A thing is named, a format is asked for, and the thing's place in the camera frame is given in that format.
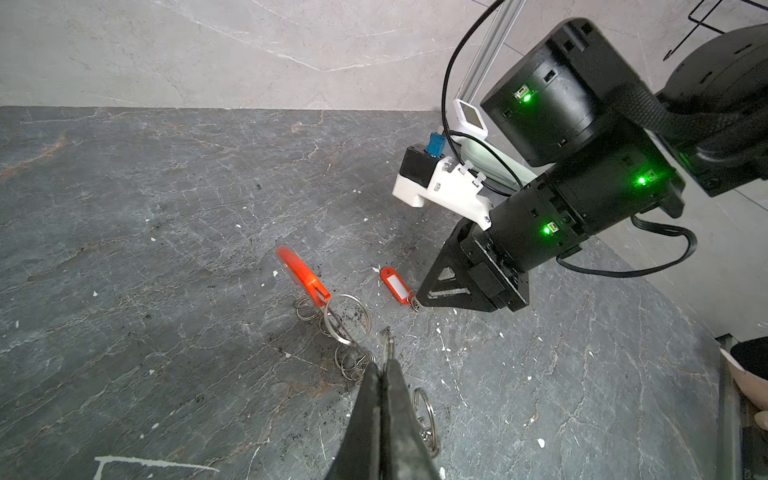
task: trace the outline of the blue connector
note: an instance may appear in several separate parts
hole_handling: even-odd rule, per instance
[[[433,157],[439,157],[442,155],[442,149],[445,147],[445,140],[445,137],[441,134],[430,134],[429,145],[427,145],[426,152]]]

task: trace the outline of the gray marble countertop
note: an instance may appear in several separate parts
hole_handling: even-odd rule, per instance
[[[395,302],[457,216],[391,196],[434,112],[0,108],[0,477],[320,478],[356,387],[286,245],[390,325],[446,478],[712,478],[717,344],[645,280]],[[591,240],[578,261],[627,268]]]

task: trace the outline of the white plastic bracket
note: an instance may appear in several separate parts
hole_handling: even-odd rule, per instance
[[[457,165],[452,169],[451,167],[454,167],[452,158],[444,157],[440,160],[435,166],[427,188],[398,175],[392,195],[411,207],[424,207],[425,200],[431,200],[472,220],[483,230],[487,230],[491,227],[490,212],[493,206],[487,197],[478,195],[485,175],[482,173],[477,177],[473,175],[469,171],[472,168],[470,162]]]

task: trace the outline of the gray table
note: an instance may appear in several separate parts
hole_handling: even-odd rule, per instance
[[[437,123],[0,108],[0,477],[324,475],[356,387],[293,316],[279,245],[369,305],[370,348],[392,327],[447,478],[713,477],[717,344],[645,280],[550,262],[532,307],[492,314],[379,285],[393,266],[418,286],[458,219],[390,195]]]

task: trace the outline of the device screen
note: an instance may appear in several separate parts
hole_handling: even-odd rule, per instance
[[[482,129],[482,124],[480,123],[480,117],[478,117],[478,112],[475,111],[474,107],[472,107],[471,105],[462,103],[462,111],[464,112],[464,118],[467,119],[467,122],[476,126],[477,128]]]

